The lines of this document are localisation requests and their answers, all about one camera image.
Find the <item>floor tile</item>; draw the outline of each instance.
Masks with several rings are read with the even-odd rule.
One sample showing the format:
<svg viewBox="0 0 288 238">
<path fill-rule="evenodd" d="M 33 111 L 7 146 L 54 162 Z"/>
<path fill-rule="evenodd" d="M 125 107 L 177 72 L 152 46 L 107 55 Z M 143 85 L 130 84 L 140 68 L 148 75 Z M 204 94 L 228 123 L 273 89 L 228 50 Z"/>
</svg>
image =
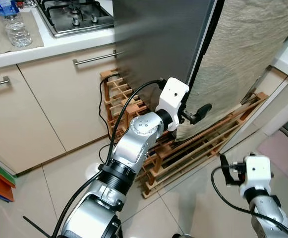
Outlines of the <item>floor tile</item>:
<svg viewBox="0 0 288 238">
<path fill-rule="evenodd" d="M 219 160 L 211 162 L 164 194 L 162 199 L 181 229 L 194 237 L 256 237 L 250 216 L 228 207 L 213 190 L 210 174 L 218 165 Z M 272 192 L 279 197 L 288 216 L 288 178 L 276 166 L 271 167 L 275 174 L 271 182 Z M 226 187 L 222 173 L 218 172 L 215 182 L 228 201 L 248 209 L 247 202 L 239 196 L 238 188 Z"/>
<path fill-rule="evenodd" d="M 134 182 L 127 193 L 126 203 L 123 207 L 123 210 L 119 214 L 120 220 L 124 222 L 159 197 L 159 194 L 155 193 L 149 198 L 144 199 L 142 196 L 142 189 L 140 187 L 140 183 Z"/>
<path fill-rule="evenodd" d="M 193 237 L 255 237 L 250 216 L 228 207 L 213 190 L 210 174 L 213 168 L 219 165 L 219 160 L 211 162 L 164 194 L 162 199 L 183 232 Z M 221 173 L 215 176 L 215 181 L 227 200 L 247 208 L 247 203 L 240 198 L 237 187 L 226 187 Z"/>
<path fill-rule="evenodd" d="M 268 156 L 288 176 L 288 137 L 277 131 L 258 147 L 258 151 Z"/>
<path fill-rule="evenodd" d="M 44 165 L 43 168 L 57 217 L 59 217 L 63 207 L 73 193 L 97 172 L 97 167 L 100 164 L 98 151 L 103 145 L 108 143 L 108 139 L 95 142 L 61 159 Z M 106 158 L 107 152 L 108 147 L 102 150 L 101 156 L 103 159 Z M 137 183 L 134 183 L 127 194 L 126 204 L 119 215 L 121 221 L 125 221 L 133 216 L 158 197 L 159 195 L 156 193 L 149 199 L 144 199 L 141 195 L 140 187 Z"/>
<path fill-rule="evenodd" d="M 98 151 L 108 142 L 107 139 L 100 140 L 43 165 L 57 217 L 76 190 L 98 171 L 97 167 L 101 162 Z"/>
<path fill-rule="evenodd" d="M 42 168 L 17 178 L 13 194 L 13 203 L 0 200 L 0 238 L 45 237 L 22 216 L 28 217 L 51 234 L 56 216 Z"/>
<path fill-rule="evenodd" d="M 182 233 L 160 198 L 125 221 L 122 230 L 125 238 L 171 238 Z"/>
</svg>

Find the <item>cabinet door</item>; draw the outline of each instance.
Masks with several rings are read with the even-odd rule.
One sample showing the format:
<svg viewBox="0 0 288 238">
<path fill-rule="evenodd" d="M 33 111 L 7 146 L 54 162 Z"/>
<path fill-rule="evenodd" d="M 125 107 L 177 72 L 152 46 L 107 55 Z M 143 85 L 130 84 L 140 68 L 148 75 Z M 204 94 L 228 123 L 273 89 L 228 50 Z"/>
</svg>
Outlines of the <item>cabinet door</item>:
<svg viewBox="0 0 288 238">
<path fill-rule="evenodd" d="M 98 116 L 99 74 L 116 68 L 114 57 L 78 66 L 72 60 L 112 54 L 114 49 L 109 45 L 19 65 L 67 151 L 107 134 Z"/>
<path fill-rule="evenodd" d="M 65 152 L 15 65 L 0 69 L 0 161 L 19 173 Z"/>
</svg>

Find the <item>refrigerator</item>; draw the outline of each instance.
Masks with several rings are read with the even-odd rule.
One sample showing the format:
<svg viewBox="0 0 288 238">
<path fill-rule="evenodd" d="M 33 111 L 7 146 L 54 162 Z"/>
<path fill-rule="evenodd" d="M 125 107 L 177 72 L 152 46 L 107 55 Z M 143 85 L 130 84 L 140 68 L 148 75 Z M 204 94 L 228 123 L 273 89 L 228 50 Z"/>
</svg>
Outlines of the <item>refrigerator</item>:
<svg viewBox="0 0 288 238">
<path fill-rule="evenodd" d="M 114 0 L 117 66 L 133 89 L 175 77 L 191 88 L 211 41 L 224 1 Z M 154 110 L 161 91 L 144 88 L 139 97 Z"/>
</svg>

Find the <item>stainless steel cooktop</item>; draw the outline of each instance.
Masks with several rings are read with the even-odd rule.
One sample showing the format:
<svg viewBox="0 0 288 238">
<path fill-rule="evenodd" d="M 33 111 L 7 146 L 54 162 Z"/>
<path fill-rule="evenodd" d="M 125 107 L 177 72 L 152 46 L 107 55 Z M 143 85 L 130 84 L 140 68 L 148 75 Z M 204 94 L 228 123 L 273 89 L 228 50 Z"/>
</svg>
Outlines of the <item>stainless steel cooktop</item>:
<svg viewBox="0 0 288 238">
<path fill-rule="evenodd" d="M 95 0 L 36 0 L 55 37 L 113 27 L 113 17 Z"/>
</svg>

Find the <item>beige cloth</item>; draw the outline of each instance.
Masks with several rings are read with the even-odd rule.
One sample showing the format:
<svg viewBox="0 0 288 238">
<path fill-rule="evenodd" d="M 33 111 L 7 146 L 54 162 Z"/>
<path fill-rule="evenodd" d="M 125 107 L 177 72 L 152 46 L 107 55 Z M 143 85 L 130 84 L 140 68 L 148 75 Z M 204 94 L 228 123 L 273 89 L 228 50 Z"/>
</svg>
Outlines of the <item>beige cloth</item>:
<svg viewBox="0 0 288 238">
<path fill-rule="evenodd" d="M 0 54 L 10 51 L 21 51 L 39 46 L 44 46 L 41 39 L 36 20 L 31 12 L 22 12 L 21 16 L 24 20 L 26 29 L 28 30 L 33 42 L 26 47 L 15 47 L 11 44 L 5 32 L 3 23 L 0 21 Z"/>
<path fill-rule="evenodd" d="M 177 140 L 205 130 L 232 111 L 288 36 L 288 0 L 226 0 L 203 56 L 187 110 L 213 105 L 207 116 L 177 129 Z"/>
</svg>

